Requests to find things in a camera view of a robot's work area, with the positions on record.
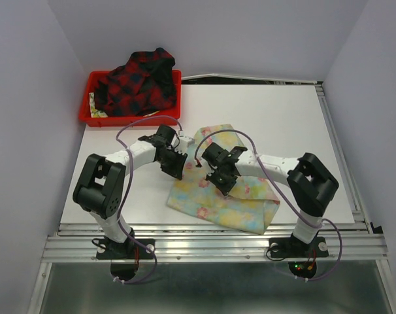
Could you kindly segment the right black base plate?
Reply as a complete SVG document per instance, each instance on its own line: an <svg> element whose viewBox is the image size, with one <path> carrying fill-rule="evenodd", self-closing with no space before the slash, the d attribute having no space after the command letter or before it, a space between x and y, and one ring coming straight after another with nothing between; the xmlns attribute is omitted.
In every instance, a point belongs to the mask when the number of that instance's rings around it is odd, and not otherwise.
<svg viewBox="0 0 396 314"><path fill-rule="evenodd" d="M290 236L270 238L267 254L274 260L309 256L325 258L329 256L329 251L324 237L315 237L310 244L306 244Z"/></svg>

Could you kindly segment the pastel floral skirt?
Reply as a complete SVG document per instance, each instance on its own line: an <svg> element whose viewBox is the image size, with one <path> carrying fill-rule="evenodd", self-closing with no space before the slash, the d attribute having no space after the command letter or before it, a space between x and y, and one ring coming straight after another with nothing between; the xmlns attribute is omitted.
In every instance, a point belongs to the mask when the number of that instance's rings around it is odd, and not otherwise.
<svg viewBox="0 0 396 314"><path fill-rule="evenodd" d="M230 194L223 196L212 183L205 180L204 169L195 166L197 144L212 132L232 128L230 124L220 124L197 130L195 143L187 150L183 178L174 182L167 205L219 226L261 235L265 233L280 206L280 199L268 180L239 177Z"/></svg>

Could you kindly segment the red plastic bin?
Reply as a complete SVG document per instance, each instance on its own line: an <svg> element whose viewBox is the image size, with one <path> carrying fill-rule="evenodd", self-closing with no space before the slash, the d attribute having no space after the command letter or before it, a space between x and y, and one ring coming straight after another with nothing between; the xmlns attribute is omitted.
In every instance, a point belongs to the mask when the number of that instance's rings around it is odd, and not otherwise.
<svg viewBox="0 0 396 314"><path fill-rule="evenodd" d="M98 111L95 108L92 93L99 86L98 81L109 73L109 71L93 71L88 77L86 88L82 102L78 111L78 119L84 122L89 127L93 128L105 128L105 127L123 127L134 121L141 120L143 116L124 116L124 117L109 117L104 115L102 111ZM142 121L136 126L142 127L154 127L160 124L166 124L169 126L175 126L176 122L170 118L164 116L170 116L174 119L179 120L181 115L181 92L182 92L182 73L180 70L172 70L173 82L176 88L177 102L176 105L164 111L158 111L151 115L153 119Z"/></svg>

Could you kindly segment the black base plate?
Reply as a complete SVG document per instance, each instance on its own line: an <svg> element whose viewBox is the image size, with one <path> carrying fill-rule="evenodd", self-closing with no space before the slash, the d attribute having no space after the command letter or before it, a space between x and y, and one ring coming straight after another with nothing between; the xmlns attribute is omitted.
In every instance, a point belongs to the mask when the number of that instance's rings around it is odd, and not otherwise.
<svg viewBox="0 0 396 314"><path fill-rule="evenodd" d="M96 247L98 260L152 260L155 250L154 239L140 239L138 243L127 238L117 243L107 237L93 238L91 243Z"/></svg>
<svg viewBox="0 0 396 314"><path fill-rule="evenodd" d="M315 237L310 244L306 244L290 236L270 238L267 254L274 260L309 256L325 258L329 256L329 251L324 237Z"/></svg>

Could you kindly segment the aluminium front rail frame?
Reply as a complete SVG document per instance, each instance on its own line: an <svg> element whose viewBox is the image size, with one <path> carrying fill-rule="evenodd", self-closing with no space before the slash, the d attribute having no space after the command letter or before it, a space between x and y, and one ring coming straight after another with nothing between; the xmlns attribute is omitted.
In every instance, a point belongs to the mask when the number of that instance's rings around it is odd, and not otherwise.
<svg viewBox="0 0 396 314"><path fill-rule="evenodd" d="M274 237L287 237L293 228L290 224L272 224L263 235L229 230L213 224L136 224L139 239L153 239L158 262L263 262L265 249ZM388 248L384 235L375 234L363 220L353 224L339 224L337 235L330 226L320 234L328 245L328 260L335 261L338 245L343 244L343 261L376 262L384 286L389 308L396 313L396 288L388 263ZM95 248L91 240L102 236L94 224L61 224L58 231L47 238L36 276L29 313L40 313L44 293L53 264L96 263Z"/></svg>

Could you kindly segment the aluminium right rail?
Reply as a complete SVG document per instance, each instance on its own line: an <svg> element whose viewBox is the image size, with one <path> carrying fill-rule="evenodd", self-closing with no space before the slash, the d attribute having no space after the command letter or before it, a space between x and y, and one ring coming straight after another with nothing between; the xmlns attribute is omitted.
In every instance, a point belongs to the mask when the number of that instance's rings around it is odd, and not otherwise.
<svg viewBox="0 0 396 314"><path fill-rule="evenodd" d="M331 144L337 158L337 164L342 177L343 185L346 191L346 195L349 199L349 204L352 208L352 214L356 222L361 222L365 226L361 229L365 229L369 234L380 234L383 235L384 231L381 225L375 225L367 211L367 206L361 197L357 183L351 172L350 167L346 161L342 145L339 141L337 131L331 117L331 113L327 104L325 92L322 86L322 82L316 82L314 84L316 93L320 102L325 124L331 139Z"/></svg>

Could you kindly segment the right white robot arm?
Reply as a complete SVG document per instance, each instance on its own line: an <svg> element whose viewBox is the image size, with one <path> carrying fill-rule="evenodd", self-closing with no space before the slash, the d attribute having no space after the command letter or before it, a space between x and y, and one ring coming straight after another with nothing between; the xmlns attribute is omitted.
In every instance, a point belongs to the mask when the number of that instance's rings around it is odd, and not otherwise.
<svg viewBox="0 0 396 314"><path fill-rule="evenodd" d="M268 179L283 199L286 196L278 185L287 186L298 205L295 208L287 201L298 216L289 240L291 251L297 255L313 248L327 206L339 188L338 181L320 159L307 152L300 158L280 158L240 146L228 151L212 143L197 159L197 166L205 169L206 180L224 196L229 195L239 177Z"/></svg>

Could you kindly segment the yellow floral cloth in bin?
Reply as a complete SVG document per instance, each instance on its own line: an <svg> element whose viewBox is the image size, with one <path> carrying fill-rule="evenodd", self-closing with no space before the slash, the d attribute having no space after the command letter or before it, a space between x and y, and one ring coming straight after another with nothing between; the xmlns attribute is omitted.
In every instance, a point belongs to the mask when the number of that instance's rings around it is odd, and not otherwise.
<svg viewBox="0 0 396 314"><path fill-rule="evenodd" d="M107 118L108 117L104 111L101 111L96 108L93 92L89 93L89 106L90 106L90 116L92 118Z"/></svg>

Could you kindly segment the red black plaid skirt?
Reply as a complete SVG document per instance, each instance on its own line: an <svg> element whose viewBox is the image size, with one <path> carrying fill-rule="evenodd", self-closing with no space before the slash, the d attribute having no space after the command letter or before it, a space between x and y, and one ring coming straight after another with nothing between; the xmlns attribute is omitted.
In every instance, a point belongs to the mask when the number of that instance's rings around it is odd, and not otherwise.
<svg viewBox="0 0 396 314"><path fill-rule="evenodd" d="M146 116L175 107L175 59L165 49L134 52L100 78L93 96L95 108L108 117Z"/></svg>

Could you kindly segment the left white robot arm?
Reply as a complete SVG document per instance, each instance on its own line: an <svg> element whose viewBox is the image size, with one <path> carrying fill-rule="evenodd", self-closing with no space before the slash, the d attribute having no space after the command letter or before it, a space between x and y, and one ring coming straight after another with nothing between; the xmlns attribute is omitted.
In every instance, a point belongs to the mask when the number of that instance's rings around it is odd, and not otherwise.
<svg viewBox="0 0 396 314"><path fill-rule="evenodd" d="M104 232L104 237L93 240L97 247L97 258L132 258L141 243L122 216L133 172L147 164L157 162L162 172L175 179L182 179L191 137L181 130L160 125L152 135L139 137L123 150L100 156L87 157L73 192L73 201L89 213Z"/></svg>

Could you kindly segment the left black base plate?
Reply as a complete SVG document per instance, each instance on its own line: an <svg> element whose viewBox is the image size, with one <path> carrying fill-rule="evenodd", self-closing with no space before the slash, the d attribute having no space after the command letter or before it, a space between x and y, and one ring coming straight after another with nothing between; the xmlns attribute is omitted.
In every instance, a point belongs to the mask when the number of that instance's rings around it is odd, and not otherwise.
<svg viewBox="0 0 396 314"><path fill-rule="evenodd" d="M140 239L138 243L127 238L117 243L107 237L93 238L91 243L96 247L98 260L152 260L155 250L154 239Z"/></svg>

